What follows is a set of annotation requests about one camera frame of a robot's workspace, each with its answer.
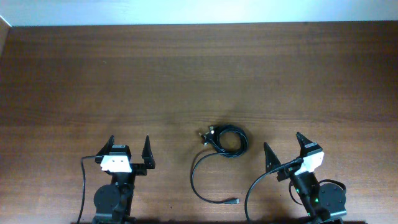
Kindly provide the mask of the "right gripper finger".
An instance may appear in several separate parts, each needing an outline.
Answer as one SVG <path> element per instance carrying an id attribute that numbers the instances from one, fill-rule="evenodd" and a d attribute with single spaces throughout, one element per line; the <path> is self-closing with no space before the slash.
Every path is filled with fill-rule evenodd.
<path id="1" fill-rule="evenodd" d="M 296 137 L 301 149 L 310 149 L 317 147 L 317 143 L 307 139 L 302 133 L 297 132 Z"/>
<path id="2" fill-rule="evenodd" d="M 274 154 L 274 151 L 266 142 L 264 142 L 264 152 L 266 157 L 266 172 L 274 172 L 281 165 L 281 163 Z"/>

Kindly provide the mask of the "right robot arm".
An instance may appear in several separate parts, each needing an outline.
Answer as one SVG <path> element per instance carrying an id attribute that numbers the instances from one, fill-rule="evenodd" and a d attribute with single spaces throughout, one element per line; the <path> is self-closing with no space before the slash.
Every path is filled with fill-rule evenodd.
<path id="1" fill-rule="evenodd" d="M 343 223 L 347 214 L 346 186 L 336 180 L 317 180 L 315 169 L 320 167 L 325 153 L 315 141 L 296 133 L 300 154 L 294 160 L 281 163 L 268 143 L 264 143 L 266 172 L 276 173 L 279 182 L 289 179 L 289 191 L 296 191 L 308 214 L 309 223 Z"/>

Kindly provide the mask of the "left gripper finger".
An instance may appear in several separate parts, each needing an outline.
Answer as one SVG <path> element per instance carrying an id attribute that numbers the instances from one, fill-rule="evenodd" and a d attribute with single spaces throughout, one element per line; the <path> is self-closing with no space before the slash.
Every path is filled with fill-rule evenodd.
<path id="1" fill-rule="evenodd" d="M 114 135 L 111 135 L 106 144 L 99 150 L 96 156 L 108 155 L 113 145 L 114 145 Z"/>
<path id="2" fill-rule="evenodd" d="M 155 160 L 154 160 L 153 153 L 152 153 L 151 147 L 150 147 L 149 135 L 146 136 L 146 140 L 144 143 L 141 157 L 144 160 L 144 165 L 145 165 L 146 169 L 155 169 Z"/>

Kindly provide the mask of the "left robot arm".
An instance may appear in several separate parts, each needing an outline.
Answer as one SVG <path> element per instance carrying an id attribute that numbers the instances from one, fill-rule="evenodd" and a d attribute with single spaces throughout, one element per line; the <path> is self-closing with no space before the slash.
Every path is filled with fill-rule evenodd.
<path id="1" fill-rule="evenodd" d="M 142 163 L 132 163 L 129 146 L 114 143 L 110 136 L 107 143 L 95 155 L 95 162 L 101 170 L 111 176 L 111 183 L 100 187 L 94 195 L 96 212 L 93 223 L 135 223 L 131 216 L 135 179 L 146 176 L 148 170 L 155 169 L 155 160 L 150 148 L 150 138 L 146 136 L 141 155 Z"/>

